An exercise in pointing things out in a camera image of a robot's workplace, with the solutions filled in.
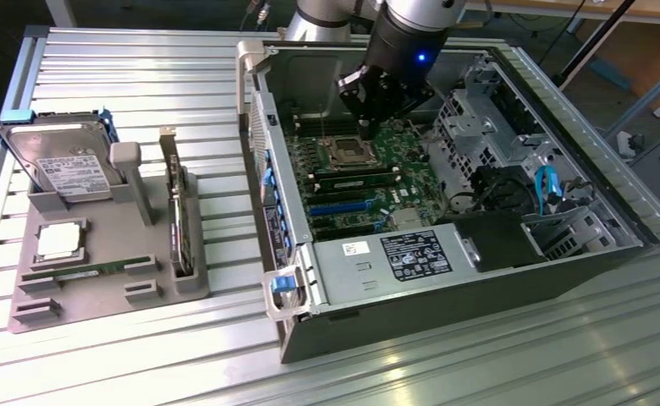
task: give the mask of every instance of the wooden desk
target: wooden desk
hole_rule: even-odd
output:
[[[491,0],[493,10],[499,13],[553,15],[570,17],[581,0]],[[577,17],[579,19],[607,19],[621,0],[605,0],[594,3],[586,0]],[[469,0],[469,10],[485,10],[482,0]],[[623,16],[623,21],[660,24],[660,0],[635,0],[634,5]]]

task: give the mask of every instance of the black pole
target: black pole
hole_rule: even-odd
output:
[[[609,19],[603,22],[598,30],[593,33],[586,43],[582,44],[582,47],[575,53],[574,57],[570,59],[570,61],[567,61],[563,70],[553,77],[553,82],[555,83],[555,85],[561,85],[566,81],[567,76],[575,70],[575,67],[583,61],[590,51],[595,47],[595,45],[601,42],[601,39],[603,38],[606,32],[613,30],[613,26],[617,24],[621,17],[623,17],[623,14],[634,4],[634,1],[635,0],[623,0],[623,3],[613,11],[613,14],[609,17]]]

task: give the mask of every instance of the power supply label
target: power supply label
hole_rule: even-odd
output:
[[[392,275],[400,282],[452,271],[434,231],[395,235],[379,241]]]
[[[104,170],[93,155],[40,158],[36,163],[60,196],[108,191]]]

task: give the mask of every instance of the metal workbench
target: metal workbench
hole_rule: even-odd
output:
[[[0,150],[0,402],[660,404],[660,249],[557,300],[279,364],[234,108],[234,46],[243,37],[53,29],[47,39],[24,39],[4,108],[80,111],[104,105],[120,139],[141,143],[143,173],[164,165],[159,126],[178,126],[182,161],[200,179],[212,294],[9,334],[28,180]],[[525,63],[525,54],[513,52],[514,63]],[[538,71],[534,79],[547,83]],[[589,124],[571,124],[660,238],[658,202],[646,190],[625,186],[633,175],[607,146],[587,138]]]

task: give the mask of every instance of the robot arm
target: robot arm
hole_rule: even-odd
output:
[[[466,0],[300,0],[288,28],[296,38],[296,21],[326,29],[335,26],[338,41],[340,24],[348,27],[351,15],[378,9],[375,28],[363,62],[358,70],[338,80],[340,99],[355,116],[360,136],[371,138],[379,123],[411,112],[432,95],[426,76],[447,39],[448,28],[457,24]]]

